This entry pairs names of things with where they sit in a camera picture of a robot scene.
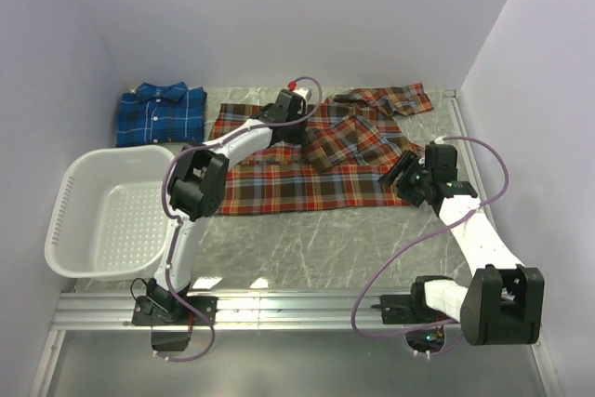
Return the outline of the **red brown plaid shirt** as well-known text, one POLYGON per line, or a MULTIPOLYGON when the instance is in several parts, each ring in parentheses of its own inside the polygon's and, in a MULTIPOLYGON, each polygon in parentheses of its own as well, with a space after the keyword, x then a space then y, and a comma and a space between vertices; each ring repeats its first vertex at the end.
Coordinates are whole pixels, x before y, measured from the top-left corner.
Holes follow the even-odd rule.
POLYGON ((220 216, 404 205, 380 182, 403 152, 423 153, 396 122, 433 108, 422 85, 354 88, 328 97, 300 144, 256 152, 227 176, 220 216))

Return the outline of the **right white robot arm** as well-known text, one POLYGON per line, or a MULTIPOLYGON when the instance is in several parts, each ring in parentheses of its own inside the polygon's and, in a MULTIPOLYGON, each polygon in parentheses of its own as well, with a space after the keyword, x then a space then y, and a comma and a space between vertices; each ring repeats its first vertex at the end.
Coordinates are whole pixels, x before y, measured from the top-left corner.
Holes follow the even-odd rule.
POLYGON ((441 275, 418 276, 402 298, 383 296, 384 324, 429 324, 441 317, 461 325, 472 346, 534 344, 539 339, 545 279, 506 247, 470 182, 457 174, 457 149, 438 139, 422 156, 404 152, 380 181, 399 198, 428 204, 454 236, 469 266, 468 286, 441 275))

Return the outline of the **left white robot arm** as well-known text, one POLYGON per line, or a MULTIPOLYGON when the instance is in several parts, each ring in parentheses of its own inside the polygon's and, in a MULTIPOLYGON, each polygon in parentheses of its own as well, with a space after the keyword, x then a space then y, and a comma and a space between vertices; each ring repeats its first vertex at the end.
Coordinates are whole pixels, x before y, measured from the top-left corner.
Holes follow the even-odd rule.
POLYGON ((201 146, 189 146, 174 158, 161 190, 162 206, 174 222, 174 232, 156 273, 145 283, 145 294, 135 298, 132 325, 186 324, 194 315, 206 325, 214 322, 188 297, 204 219, 218 211, 233 167, 278 142, 304 140, 307 120, 313 114, 308 109, 310 97, 308 89, 299 89, 292 81, 275 102, 238 128, 201 146))

